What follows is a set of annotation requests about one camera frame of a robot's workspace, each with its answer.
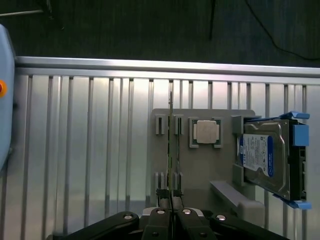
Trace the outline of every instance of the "gray plastic bracket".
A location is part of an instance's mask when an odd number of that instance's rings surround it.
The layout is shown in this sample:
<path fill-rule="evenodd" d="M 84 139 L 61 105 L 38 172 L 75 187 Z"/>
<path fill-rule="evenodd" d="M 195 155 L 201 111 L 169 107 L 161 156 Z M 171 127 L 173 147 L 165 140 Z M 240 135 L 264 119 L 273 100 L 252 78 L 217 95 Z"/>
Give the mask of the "gray plastic bracket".
<path fill-rule="evenodd" d="M 211 181 L 210 184 L 213 192 L 230 206 L 239 218 L 257 226 L 265 225 L 265 206 L 261 202 L 249 200 L 226 181 Z"/>
<path fill-rule="evenodd" d="M 155 134 L 156 135 L 165 134 L 165 121 L 166 121 L 166 115 L 163 115 L 163 114 L 155 115 Z"/>
<path fill-rule="evenodd" d="M 193 124 L 193 120 L 199 120 L 199 118 L 195 117 L 195 116 L 192 116 L 192 117 L 189 117 L 188 119 L 189 119 L 189 147 L 197 149 L 197 148 L 199 148 L 199 145 L 193 143 L 193 139 L 194 139 L 194 124 Z"/>
<path fill-rule="evenodd" d="M 244 134 L 245 120 L 259 119 L 261 116 L 231 116 L 232 117 L 232 133 L 236 135 Z"/>
<path fill-rule="evenodd" d="M 175 123 L 175 131 L 174 134 L 178 135 L 178 133 L 180 132 L 180 135 L 184 134 L 184 122 L 182 121 L 183 119 L 183 115 L 174 115 L 174 123 Z"/>
<path fill-rule="evenodd" d="M 157 189 L 165 189 L 166 186 L 166 175 L 163 172 L 155 172 L 154 173 L 154 187 Z"/>
<path fill-rule="evenodd" d="M 252 186 L 251 183 L 245 182 L 245 169 L 236 163 L 232 165 L 232 182 L 240 187 Z"/>
<path fill-rule="evenodd" d="M 182 177 L 183 177 L 183 174 L 182 172 L 179 173 L 179 177 L 180 177 L 180 190 L 181 192 L 184 192 L 183 191 L 183 185 L 181 185 L 181 182 L 182 182 Z M 177 190 L 178 189 L 178 181 L 179 181 L 179 178 L 178 178 L 178 173 L 175 171 L 173 173 L 173 189 Z"/>
<path fill-rule="evenodd" d="M 220 127 L 219 127 L 219 140 L 220 144 L 214 144 L 215 149 L 220 149 L 224 145 L 224 118 L 223 117 L 213 117 L 212 120 L 220 120 Z"/>

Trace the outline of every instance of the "black cable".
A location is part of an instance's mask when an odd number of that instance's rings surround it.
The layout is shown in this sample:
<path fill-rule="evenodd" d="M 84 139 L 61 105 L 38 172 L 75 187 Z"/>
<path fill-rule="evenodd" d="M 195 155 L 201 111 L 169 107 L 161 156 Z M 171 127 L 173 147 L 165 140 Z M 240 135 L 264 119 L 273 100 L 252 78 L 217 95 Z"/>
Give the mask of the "black cable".
<path fill-rule="evenodd" d="M 274 38 L 272 37 L 272 35 L 270 34 L 270 32 L 266 29 L 266 27 L 264 26 L 264 24 L 261 22 L 261 20 L 258 18 L 258 16 L 256 15 L 255 11 L 252 9 L 251 5 L 249 4 L 248 0 L 244 0 L 245 4 L 247 5 L 247 7 L 249 8 L 250 10 L 250 13 L 253 15 L 253 17 L 255 18 L 255 20 L 258 22 L 258 24 L 260 25 L 260 27 L 264 30 L 264 32 L 268 35 L 268 37 L 270 38 L 271 42 L 272 42 L 272 45 L 284 52 L 284 53 L 287 53 L 287 54 L 291 54 L 291 55 L 294 55 L 294 56 L 297 56 L 301 59 L 304 59 L 304 60 L 308 60 L 308 61 L 317 61 L 317 60 L 320 60 L 320 57 L 305 57 L 305 56 L 302 56 L 298 53 L 295 53 L 293 51 L 289 51 L 289 50 L 286 50 L 284 48 L 281 48 L 280 46 L 278 46 L 274 40 Z"/>

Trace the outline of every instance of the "metal edge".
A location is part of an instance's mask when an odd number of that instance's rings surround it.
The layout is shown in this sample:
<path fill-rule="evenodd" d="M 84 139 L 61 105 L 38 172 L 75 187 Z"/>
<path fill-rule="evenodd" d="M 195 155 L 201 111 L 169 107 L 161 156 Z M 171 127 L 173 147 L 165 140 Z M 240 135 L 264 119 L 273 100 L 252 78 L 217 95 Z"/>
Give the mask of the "metal edge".
<path fill-rule="evenodd" d="M 312 67 L 239 65 L 199 62 L 18 56 L 16 58 L 16 64 L 18 67 L 26 68 L 173 71 L 182 73 L 191 72 L 275 77 L 320 77 L 320 68 Z"/>
<path fill-rule="evenodd" d="M 305 84 L 320 85 L 316 77 L 289 77 L 289 76 L 254 76 L 233 74 L 209 74 L 167 71 L 131 71 L 131 70 L 93 70 L 93 69 L 67 69 L 67 68 L 32 68 L 17 67 L 18 75 L 49 75 L 49 76 L 86 76 L 108 78 L 139 78 L 139 79 L 182 79 L 196 81 L 221 81 L 239 83 L 264 84 Z"/>

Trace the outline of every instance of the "blue drive tray handle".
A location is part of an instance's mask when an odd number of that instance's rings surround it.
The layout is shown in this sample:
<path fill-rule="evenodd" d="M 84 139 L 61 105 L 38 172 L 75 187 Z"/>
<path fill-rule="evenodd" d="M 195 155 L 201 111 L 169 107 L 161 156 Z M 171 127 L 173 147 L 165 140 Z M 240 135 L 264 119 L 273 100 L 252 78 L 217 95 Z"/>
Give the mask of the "blue drive tray handle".
<path fill-rule="evenodd" d="M 0 24 L 0 169 L 11 143 L 15 58 L 8 31 Z"/>
<path fill-rule="evenodd" d="M 265 118 L 253 118 L 247 120 L 247 122 L 257 122 L 257 121 L 270 121 L 278 119 L 302 119 L 307 120 L 310 118 L 309 113 L 290 111 L 285 114 L 276 117 L 265 117 Z M 293 145 L 297 147 L 307 147 L 309 146 L 309 126 L 299 122 L 299 124 L 293 126 Z M 312 208 L 312 205 L 308 201 L 289 201 L 284 199 L 276 194 L 273 194 L 274 197 L 280 199 L 285 204 L 293 209 L 302 209 L 308 210 Z"/>

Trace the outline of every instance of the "rectangular slot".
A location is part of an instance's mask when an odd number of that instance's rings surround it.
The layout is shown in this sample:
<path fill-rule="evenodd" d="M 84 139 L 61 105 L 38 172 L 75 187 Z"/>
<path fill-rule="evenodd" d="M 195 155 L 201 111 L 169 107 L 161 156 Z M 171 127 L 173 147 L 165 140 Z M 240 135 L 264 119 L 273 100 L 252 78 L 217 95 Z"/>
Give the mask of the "rectangular slot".
<path fill-rule="evenodd" d="M 164 135 L 165 134 L 165 115 L 156 115 L 155 116 L 155 134 Z"/>
<path fill-rule="evenodd" d="M 300 157 L 305 158 L 306 157 L 306 150 L 305 149 L 300 149 Z"/>
<path fill-rule="evenodd" d="M 184 127 L 182 123 L 182 116 L 183 115 L 175 115 L 174 116 L 174 121 L 175 121 L 175 130 L 174 134 L 175 135 L 183 135 L 184 134 Z"/>
<path fill-rule="evenodd" d="M 302 192 L 306 193 L 306 174 L 302 173 Z"/>

